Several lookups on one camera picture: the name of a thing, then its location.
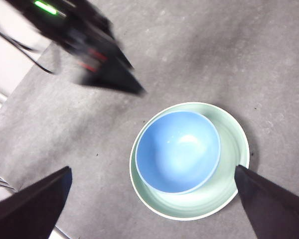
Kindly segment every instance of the light green plate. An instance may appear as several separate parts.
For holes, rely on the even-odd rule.
[[[215,173],[203,186],[191,193],[171,195],[155,191],[141,180],[135,165],[135,150],[141,133],[150,122],[161,114],[179,110],[197,112],[212,121],[220,136],[221,155]],[[249,167],[248,142],[239,123],[219,107],[190,102],[161,111],[142,128],[132,147],[130,176],[136,194],[149,209],[165,218],[190,221],[216,213],[235,197],[234,173],[238,164]]]

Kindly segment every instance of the bowl rim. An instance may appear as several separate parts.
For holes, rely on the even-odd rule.
[[[191,114],[194,114],[194,115],[197,115],[199,116],[200,118],[204,119],[205,121],[207,121],[209,123],[209,125],[213,128],[214,132],[215,132],[215,135],[217,137],[217,142],[218,142],[218,148],[217,148],[217,158],[215,160],[215,163],[214,163],[214,166],[212,168],[212,170],[209,172],[209,174],[201,181],[199,182],[197,185],[195,185],[194,187],[192,188],[189,188],[185,191],[180,191],[180,192],[166,192],[166,191],[162,191],[160,189],[157,189],[155,188],[154,186],[152,186],[149,182],[146,181],[146,179],[142,176],[140,170],[139,170],[139,165],[138,165],[138,160],[137,160],[137,153],[138,153],[138,148],[139,148],[139,144],[140,144],[140,141],[142,139],[142,137],[144,136],[146,130],[151,126],[153,125],[156,121],[158,121],[159,119],[167,116],[167,115],[170,115],[170,114],[174,114],[174,113],[180,113],[180,112],[186,112],[186,113],[191,113]],[[212,121],[210,121],[209,118],[207,118],[206,116],[202,115],[202,114],[199,114],[197,112],[193,112],[193,111],[186,111],[186,110],[178,110],[178,111],[173,111],[173,112],[168,112],[168,113],[163,113],[162,115],[159,115],[159,117],[157,117],[155,119],[155,117],[157,116],[157,114],[155,116],[153,116],[148,122],[150,122],[149,124],[146,124],[142,129],[141,129],[141,135],[137,141],[137,144],[136,144],[136,150],[135,150],[135,165],[136,165],[136,169],[137,169],[137,172],[141,178],[141,180],[150,188],[158,191],[158,192],[161,192],[161,193],[166,193],[166,194],[170,194],[170,195],[179,195],[179,194],[186,194],[186,193],[189,193],[189,192],[192,192],[196,189],[198,189],[199,187],[201,187],[204,183],[206,183],[208,181],[208,179],[211,178],[211,176],[214,174],[214,172],[216,171],[216,168],[219,164],[219,160],[220,160],[220,153],[221,153],[221,142],[220,142],[220,136],[219,136],[219,133],[215,127],[215,125],[213,124]]]
[[[155,116],[153,116],[152,118],[155,118],[157,116],[159,116],[160,114],[162,114],[163,112],[169,110],[169,109],[172,109],[172,108],[175,108],[177,106],[182,106],[182,105],[189,105],[189,104],[195,104],[195,105],[207,105],[207,106],[210,106],[210,107],[213,107],[213,108],[216,108],[217,110],[227,114],[230,118],[234,119],[234,121],[237,122],[237,126],[238,128],[241,130],[242,132],[242,137],[244,138],[244,142],[245,142],[245,145],[246,145],[246,151],[247,151],[247,157],[246,157],[246,165],[245,167],[246,168],[249,168],[249,163],[250,163],[250,150],[249,150],[249,144],[248,144],[248,141],[247,141],[247,137],[246,137],[246,134],[243,130],[243,128],[241,127],[241,125],[238,123],[238,121],[230,114],[228,113],[227,111],[223,110],[222,108],[218,107],[218,106],[215,106],[215,105],[212,105],[212,104],[209,104],[209,103],[203,103],[203,102],[184,102],[184,103],[180,103],[180,104],[176,104],[176,105],[173,105],[173,106],[170,106],[170,107],[167,107],[165,109],[163,109],[162,111],[160,111],[159,113],[157,113]],[[188,217],[188,218],[181,218],[181,217],[174,217],[174,216],[170,216],[170,215],[166,215],[164,213],[161,213],[160,211],[154,209],[153,207],[151,207],[143,198],[142,196],[139,194],[135,184],[134,184],[134,180],[133,180],[133,175],[132,175],[132,156],[133,156],[133,150],[134,150],[134,147],[135,147],[135,144],[137,143],[137,139],[139,138],[140,134],[142,133],[142,131],[144,130],[144,128],[147,126],[148,122],[142,127],[142,129],[139,131],[137,137],[135,138],[135,141],[133,143],[133,146],[132,146],[132,149],[131,149],[131,153],[130,153],[130,163],[129,163],[129,171],[130,171],[130,180],[131,180],[131,183],[132,183],[132,186],[133,186],[133,189],[134,191],[136,192],[136,195],[138,196],[138,198],[141,200],[141,202],[143,202],[143,204],[148,208],[150,209],[152,212],[164,217],[164,218],[167,218],[167,219],[171,219],[171,220],[175,220],[175,221],[194,221],[194,220],[198,220],[198,219],[202,219],[202,218],[205,218],[205,217],[208,217],[218,211],[220,211],[221,209],[223,209],[227,204],[229,204],[233,198],[237,195],[238,193],[238,189],[236,188],[235,192],[222,204],[220,205],[219,207],[215,208],[214,210],[208,212],[208,213],[205,213],[205,214],[202,214],[202,215],[199,215],[199,216],[195,216],[195,217]]]

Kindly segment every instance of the cable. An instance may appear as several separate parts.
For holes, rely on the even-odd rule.
[[[23,55],[25,55],[30,61],[32,61],[35,65],[37,65],[41,70],[43,70],[43,71],[45,71],[45,72],[47,72],[47,73],[49,73],[49,74],[52,74],[52,75],[55,75],[55,74],[56,74],[56,73],[54,73],[54,72],[52,72],[52,71],[46,69],[46,68],[43,67],[42,65],[40,65],[36,60],[34,60],[31,56],[29,56],[29,55],[28,55],[26,52],[24,52],[21,48],[24,48],[24,49],[29,50],[29,51],[31,51],[31,50],[33,50],[33,49],[31,49],[31,48],[29,48],[29,47],[27,47],[27,46],[25,46],[25,45],[19,43],[18,41],[15,41],[15,40],[11,39],[11,38],[8,37],[8,36],[5,36],[5,35],[2,34],[1,32],[0,32],[0,36],[1,36],[4,40],[6,40],[7,42],[9,42],[11,45],[13,45],[16,49],[18,49]]]

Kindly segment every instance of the green light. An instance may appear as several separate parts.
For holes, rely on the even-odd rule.
[[[54,7],[52,7],[51,5],[45,4],[41,1],[35,1],[34,4],[37,5],[38,7],[42,8],[43,10],[49,12],[50,14],[57,15],[57,13],[58,13],[58,11]]]

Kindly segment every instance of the gray surface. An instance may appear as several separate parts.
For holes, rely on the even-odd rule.
[[[72,167],[58,221],[72,238],[255,238],[238,197],[193,222],[152,213],[133,191],[129,154],[155,113],[207,102],[241,123],[251,168],[299,195],[299,0],[94,2],[148,94],[70,84],[78,70],[66,53],[59,76],[31,69],[0,110],[0,176],[21,189]]]

